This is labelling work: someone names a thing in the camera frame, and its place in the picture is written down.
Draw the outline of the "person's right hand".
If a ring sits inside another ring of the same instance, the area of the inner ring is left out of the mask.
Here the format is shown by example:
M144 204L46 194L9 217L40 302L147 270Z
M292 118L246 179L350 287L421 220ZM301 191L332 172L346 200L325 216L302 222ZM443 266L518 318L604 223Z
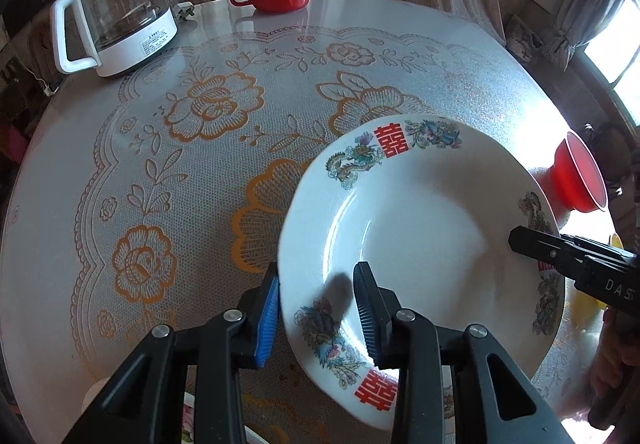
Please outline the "person's right hand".
M639 322L612 306L603 313L589 381L594 398L588 421L605 430L618 423L639 393Z

